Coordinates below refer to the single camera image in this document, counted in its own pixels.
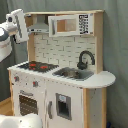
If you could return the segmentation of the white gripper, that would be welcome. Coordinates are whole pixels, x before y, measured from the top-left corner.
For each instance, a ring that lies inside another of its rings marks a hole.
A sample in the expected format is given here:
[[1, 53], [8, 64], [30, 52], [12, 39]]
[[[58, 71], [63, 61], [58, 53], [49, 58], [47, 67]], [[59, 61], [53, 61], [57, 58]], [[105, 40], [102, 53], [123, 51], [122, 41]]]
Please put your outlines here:
[[8, 33], [15, 36], [17, 43], [25, 42], [29, 39], [25, 14], [22, 9], [17, 9], [7, 14], [6, 24]]

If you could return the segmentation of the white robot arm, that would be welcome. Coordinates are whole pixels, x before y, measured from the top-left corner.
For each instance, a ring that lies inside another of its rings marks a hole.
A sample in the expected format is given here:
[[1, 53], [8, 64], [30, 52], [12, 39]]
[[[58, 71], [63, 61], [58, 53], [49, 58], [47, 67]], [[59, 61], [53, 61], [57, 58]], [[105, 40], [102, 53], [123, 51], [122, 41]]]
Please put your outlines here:
[[7, 14], [6, 21], [0, 24], [0, 62], [12, 52], [11, 36], [14, 37], [16, 43], [25, 42], [29, 39], [25, 14], [22, 9]]

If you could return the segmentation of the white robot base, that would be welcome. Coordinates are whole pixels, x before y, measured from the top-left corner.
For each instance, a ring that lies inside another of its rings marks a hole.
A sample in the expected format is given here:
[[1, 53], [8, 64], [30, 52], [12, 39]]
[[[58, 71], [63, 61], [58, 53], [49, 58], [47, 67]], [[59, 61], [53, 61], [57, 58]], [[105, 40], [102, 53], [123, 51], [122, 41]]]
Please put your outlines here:
[[0, 115], [0, 128], [43, 128], [43, 125], [37, 114], [25, 116]]

